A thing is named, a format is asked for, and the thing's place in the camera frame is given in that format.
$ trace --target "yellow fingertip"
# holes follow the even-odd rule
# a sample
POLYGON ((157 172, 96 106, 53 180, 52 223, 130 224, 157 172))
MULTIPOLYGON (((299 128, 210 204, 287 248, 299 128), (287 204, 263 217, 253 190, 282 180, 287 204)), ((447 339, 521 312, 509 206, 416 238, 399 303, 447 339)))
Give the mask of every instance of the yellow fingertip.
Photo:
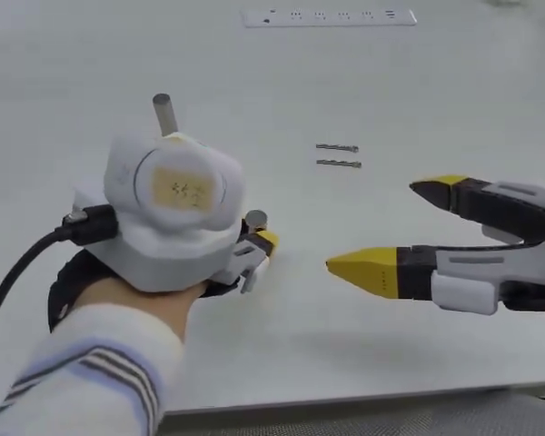
POLYGON ((367 248, 333 257, 326 264, 331 274, 364 291, 384 298, 399 298, 396 247, 367 248))
POLYGON ((456 183, 460 183, 463 180, 468 179, 469 177, 467 175, 457 175, 457 174, 446 174, 446 175, 440 175, 438 177, 430 177, 427 179, 418 180, 414 183, 421 183, 421 182, 438 182, 447 184, 449 186, 452 186, 456 183))
POLYGON ((271 255, 269 256, 273 257, 273 254, 276 251, 276 247, 279 245, 279 236, 276 233, 271 232, 270 230, 260 230, 256 234, 266 239, 269 243, 273 245, 274 248, 272 249, 271 255))

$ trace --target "power strip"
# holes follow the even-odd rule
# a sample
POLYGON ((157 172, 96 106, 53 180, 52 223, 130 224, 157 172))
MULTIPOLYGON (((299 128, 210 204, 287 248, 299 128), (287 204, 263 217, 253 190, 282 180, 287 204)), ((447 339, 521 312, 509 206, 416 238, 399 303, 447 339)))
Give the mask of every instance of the power strip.
POLYGON ((416 25, 410 9, 362 11, 281 10, 243 11, 246 27, 335 27, 366 25, 416 25))

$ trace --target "striped sleeve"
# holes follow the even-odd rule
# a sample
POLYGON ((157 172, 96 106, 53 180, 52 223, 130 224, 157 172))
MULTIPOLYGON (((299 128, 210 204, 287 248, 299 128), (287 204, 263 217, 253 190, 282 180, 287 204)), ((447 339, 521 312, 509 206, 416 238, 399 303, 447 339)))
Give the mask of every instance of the striped sleeve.
POLYGON ((152 315, 111 304, 81 308, 12 385, 0 432, 152 436, 181 355, 180 340, 152 315))

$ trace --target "table surface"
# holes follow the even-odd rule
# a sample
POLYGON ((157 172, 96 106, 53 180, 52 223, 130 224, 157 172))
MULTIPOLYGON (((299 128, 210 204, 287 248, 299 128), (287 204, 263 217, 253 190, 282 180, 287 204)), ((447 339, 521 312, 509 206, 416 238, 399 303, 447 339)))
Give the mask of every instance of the table surface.
MULTIPOLYGON (((251 7, 270 7, 263 0, 251 7)), ((377 5, 279 0, 274 6, 377 5)), ((545 186, 545 0, 411 6, 414 27, 245 29, 240 2, 0 0, 0 281, 100 177, 114 134, 184 131, 235 156, 282 244, 253 294, 193 309, 173 411, 545 382, 545 315, 388 302, 324 261, 369 246, 491 243, 413 195, 440 173, 545 186), (356 144, 361 170, 315 143, 356 144)), ((39 258, 0 313, 0 397, 46 333, 74 247, 39 258)))

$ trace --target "beige label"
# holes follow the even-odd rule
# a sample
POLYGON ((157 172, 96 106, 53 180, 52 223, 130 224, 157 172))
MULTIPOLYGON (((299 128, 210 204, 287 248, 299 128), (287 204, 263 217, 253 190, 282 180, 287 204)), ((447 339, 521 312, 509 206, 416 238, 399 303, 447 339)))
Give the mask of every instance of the beige label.
POLYGON ((153 178, 155 205, 181 211, 209 213, 212 210, 214 183, 211 177, 157 167, 153 178))

